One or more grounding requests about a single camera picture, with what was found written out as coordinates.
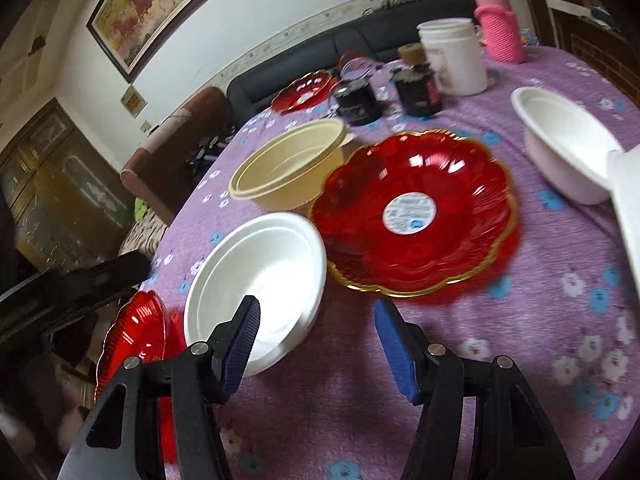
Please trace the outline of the red plate with sticker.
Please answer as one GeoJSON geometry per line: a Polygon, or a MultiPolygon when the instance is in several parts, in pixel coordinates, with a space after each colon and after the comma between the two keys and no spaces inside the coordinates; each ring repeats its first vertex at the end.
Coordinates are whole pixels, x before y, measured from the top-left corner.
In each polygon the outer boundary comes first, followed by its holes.
{"type": "Polygon", "coordinates": [[[509,169],[483,142],[442,129],[358,148],[326,178],[310,218],[340,284],[396,298],[487,278],[520,223],[509,169]]]}

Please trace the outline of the framed horse painting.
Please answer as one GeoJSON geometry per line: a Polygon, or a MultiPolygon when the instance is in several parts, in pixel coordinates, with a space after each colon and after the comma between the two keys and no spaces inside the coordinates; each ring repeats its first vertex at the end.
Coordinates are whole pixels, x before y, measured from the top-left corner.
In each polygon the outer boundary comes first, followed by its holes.
{"type": "Polygon", "coordinates": [[[101,50],[133,82],[160,46],[206,0],[99,0],[87,23],[101,50]]]}

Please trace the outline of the white plastic jar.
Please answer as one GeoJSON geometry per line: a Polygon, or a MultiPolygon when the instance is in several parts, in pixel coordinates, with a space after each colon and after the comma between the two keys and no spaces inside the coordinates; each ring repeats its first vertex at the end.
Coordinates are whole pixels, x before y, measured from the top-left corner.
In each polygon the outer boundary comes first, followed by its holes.
{"type": "Polygon", "coordinates": [[[440,18],[416,26],[438,88],[448,96],[475,96],[488,87],[480,42],[470,18],[440,18]]]}

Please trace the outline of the purple floral tablecloth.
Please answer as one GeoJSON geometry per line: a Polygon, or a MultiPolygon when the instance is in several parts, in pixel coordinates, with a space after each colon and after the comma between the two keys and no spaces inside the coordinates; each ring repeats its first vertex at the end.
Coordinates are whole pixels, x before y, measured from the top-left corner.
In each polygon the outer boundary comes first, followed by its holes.
{"type": "MultiPolygon", "coordinates": [[[[528,158],[511,92],[539,87],[589,110],[624,148],[638,108],[585,62],[530,47],[522,64],[489,62],[492,84],[449,99],[433,119],[399,105],[358,128],[363,143],[443,128],[485,144],[510,170],[522,236],[506,272],[451,304],[402,300],[402,315],[459,356],[506,354],[548,413],[574,474],[597,479],[639,415],[638,301],[613,211],[563,198],[528,158]]],[[[371,295],[326,283],[314,328],[278,364],[242,382],[217,419],[238,479],[396,479],[419,409],[398,391],[375,333],[371,295]]]]}

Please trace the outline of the black round jar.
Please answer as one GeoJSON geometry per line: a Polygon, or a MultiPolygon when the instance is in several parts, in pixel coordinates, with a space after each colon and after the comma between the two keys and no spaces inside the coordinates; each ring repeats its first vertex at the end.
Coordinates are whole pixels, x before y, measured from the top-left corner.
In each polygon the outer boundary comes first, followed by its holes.
{"type": "Polygon", "coordinates": [[[332,90],[332,103],[335,113],[353,127],[372,124],[383,115],[370,83],[378,68],[377,62],[357,56],[340,70],[340,80],[332,90]]]}

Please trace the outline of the large white foam bowl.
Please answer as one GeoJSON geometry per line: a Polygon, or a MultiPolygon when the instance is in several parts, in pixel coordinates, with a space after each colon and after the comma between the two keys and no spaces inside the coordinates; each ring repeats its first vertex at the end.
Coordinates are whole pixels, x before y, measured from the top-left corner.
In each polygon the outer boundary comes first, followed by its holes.
{"type": "Polygon", "coordinates": [[[263,214],[232,231],[204,260],[186,298],[188,344],[206,340],[255,297],[260,324],[244,375],[281,361],[309,334],[326,286],[326,248],[314,225],[294,212],[263,214]]]}

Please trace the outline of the wooden glass door cabinet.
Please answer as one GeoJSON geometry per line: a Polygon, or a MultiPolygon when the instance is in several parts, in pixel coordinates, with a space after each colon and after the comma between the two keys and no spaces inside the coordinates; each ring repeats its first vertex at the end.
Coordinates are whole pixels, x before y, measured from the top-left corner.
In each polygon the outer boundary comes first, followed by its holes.
{"type": "Polygon", "coordinates": [[[116,257],[134,221],[134,196],[57,100],[2,150],[1,185],[17,250],[39,270],[116,257]]]}

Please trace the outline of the dark jar with cork lid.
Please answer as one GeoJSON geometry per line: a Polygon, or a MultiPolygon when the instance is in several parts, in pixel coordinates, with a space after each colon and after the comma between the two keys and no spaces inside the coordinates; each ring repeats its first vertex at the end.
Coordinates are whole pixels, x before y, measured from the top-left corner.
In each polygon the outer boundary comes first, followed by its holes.
{"type": "Polygon", "coordinates": [[[422,44],[406,44],[397,52],[404,66],[392,71],[392,83],[405,112],[419,118],[438,114],[442,110],[442,96],[422,44]]]}

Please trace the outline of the black leather sofa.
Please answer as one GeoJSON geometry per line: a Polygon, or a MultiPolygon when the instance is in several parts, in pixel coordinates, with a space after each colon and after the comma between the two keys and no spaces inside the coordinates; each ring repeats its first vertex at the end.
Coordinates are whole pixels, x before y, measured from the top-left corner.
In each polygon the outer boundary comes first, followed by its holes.
{"type": "Polygon", "coordinates": [[[472,18],[475,8],[475,0],[387,1],[356,20],[320,32],[236,76],[227,89],[227,99],[242,124],[270,107],[272,99],[297,78],[317,70],[336,73],[345,54],[390,62],[396,58],[398,48],[419,40],[421,23],[472,18]]]}

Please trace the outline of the pink knit sleeve bottle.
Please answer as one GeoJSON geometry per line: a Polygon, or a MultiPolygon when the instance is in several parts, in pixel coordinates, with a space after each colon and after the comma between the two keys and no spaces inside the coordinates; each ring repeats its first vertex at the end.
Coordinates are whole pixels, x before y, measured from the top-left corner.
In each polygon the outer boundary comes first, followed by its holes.
{"type": "Polygon", "coordinates": [[[524,62],[518,17],[510,0],[475,0],[474,16],[480,24],[488,54],[495,61],[524,62]]]}

